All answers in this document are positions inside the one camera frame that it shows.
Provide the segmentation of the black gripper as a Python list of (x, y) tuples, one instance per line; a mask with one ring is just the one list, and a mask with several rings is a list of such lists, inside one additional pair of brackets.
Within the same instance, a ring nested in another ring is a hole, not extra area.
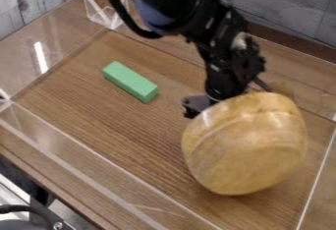
[(247, 91), (248, 85), (240, 83), (206, 83), (206, 93), (198, 95), (188, 95), (182, 100), (184, 107), (183, 114), (188, 119), (196, 118), (208, 108), (227, 100), (236, 97)]

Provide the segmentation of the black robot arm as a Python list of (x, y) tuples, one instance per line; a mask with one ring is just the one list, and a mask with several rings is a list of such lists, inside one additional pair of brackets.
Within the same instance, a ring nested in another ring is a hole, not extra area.
[(267, 60), (248, 22), (223, 0), (110, 0), (127, 27), (142, 37), (182, 35), (206, 62), (206, 93), (183, 99), (195, 118), (219, 102), (246, 92), (266, 71)]

